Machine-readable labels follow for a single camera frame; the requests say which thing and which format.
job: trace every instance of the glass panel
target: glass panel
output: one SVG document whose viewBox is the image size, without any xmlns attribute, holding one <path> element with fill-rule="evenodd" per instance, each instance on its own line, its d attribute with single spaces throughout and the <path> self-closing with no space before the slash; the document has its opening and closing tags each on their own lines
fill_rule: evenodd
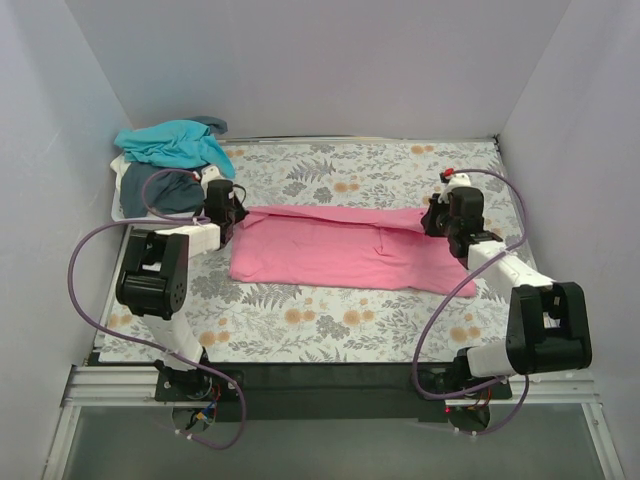
<svg viewBox="0 0 640 480">
<path fill-rule="evenodd" d="M 492 407 L 493 421 L 511 408 Z M 215 452 L 168 431 L 170 408 L 85 407 L 64 478 L 604 478 L 580 405 L 525 405 L 504 430 L 481 438 L 416 425 L 256 421 L 236 446 Z M 224 440 L 235 428 L 220 423 L 204 435 Z"/>
</svg>

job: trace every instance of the pink towel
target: pink towel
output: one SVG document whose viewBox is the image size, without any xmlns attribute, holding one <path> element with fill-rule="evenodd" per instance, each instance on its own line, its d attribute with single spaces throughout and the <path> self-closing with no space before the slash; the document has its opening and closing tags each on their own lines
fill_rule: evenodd
<svg viewBox="0 0 640 480">
<path fill-rule="evenodd" d="M 466 276 L 445 238 L 424 235 L 424 209 L 250 210 L 234 232 L 234 280 L 449 293 Z M 475 285 L 465 286 L 460 295 L 475 295 Z"/>
</svg>

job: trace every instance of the white backdrop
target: white backdrop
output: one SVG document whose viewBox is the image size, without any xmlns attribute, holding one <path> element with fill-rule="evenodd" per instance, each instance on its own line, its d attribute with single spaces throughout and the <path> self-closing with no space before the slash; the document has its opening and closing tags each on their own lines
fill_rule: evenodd
<svg viewBox="0 0 640 480">
<path fill-rule="evenodd" d="M 67 299 L 67 262 L 108 219 L 111 142 L 128 120 L 63 0 L 0 0 L 0 58 L 0 478 L 34 479 L 95 333 Z M 96 315 L 119 240 L 96 238 L 79 265 Z"/>
<path fill-rule="evenodd" d="M 543 271 L 585 289 L 592 369 L 640 478 L 640 4 L 573 1 L 502 135 Z"/>
<path fill-rule="evenodd" d="M 499 133 L 569 0 L 67 0 L 135 126 Z"/>
</svg>

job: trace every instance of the pile of clothes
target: pile of clothes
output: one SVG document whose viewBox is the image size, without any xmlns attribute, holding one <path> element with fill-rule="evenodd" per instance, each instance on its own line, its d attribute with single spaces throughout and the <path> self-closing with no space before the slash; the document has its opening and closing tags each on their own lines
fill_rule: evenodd
<svg viewBox="0 0 640 480">
<path fill-rule="evenodd" d="M 235 177 L 231 160 L 211 135 L 212 129 L 222 134 L 227 131 L 227 124 L 215 117 L 195 117 L 120 131 L 114 143 L 124 154 L 111 162 L 111 168 L 116 172 L 116 189 L 126 218 L 146 216 L 142 186 L 162 169 L 200 173 L 202 168 L 215 165 L 226 178 Z M 193 212 L 204 201 L 200 183 L 179 172 L 158 175 L 145 196 L 149 205 L 164 214 Z"/>
</svg>

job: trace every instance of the floral tablecloth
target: floral tablecloth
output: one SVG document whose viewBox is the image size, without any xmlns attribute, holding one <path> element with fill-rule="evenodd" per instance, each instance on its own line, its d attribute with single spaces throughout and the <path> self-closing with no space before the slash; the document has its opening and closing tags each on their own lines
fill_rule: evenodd
<svg viewBox="0 0 640 480">
<path fill-rule="evenodd" d="M 492 142 L 257 143 L 225 145 L 247 189 L 245 205 L 424 206 L 446 167 L 503 172 Z M 507 243 L 521 229 L 508 189 L 473 175 L 485 194 L 490 229 Z M 243 284 L 229 278 L 231 248 L 195 257 L 184 310 L 213 362 L 405 362 L 442 295 L 298 285 Z M 520 252 L 531 262 L 528 248 Z M 504 336 L 507 304 L 482 279 L 475 298 L 454 299 L 425 343 L 424 361 Z M 110 327 L 151 336 L 111 298 Z M 107 336 L 101 362 L 150 362 L 158 353 Z"/>
</svg>

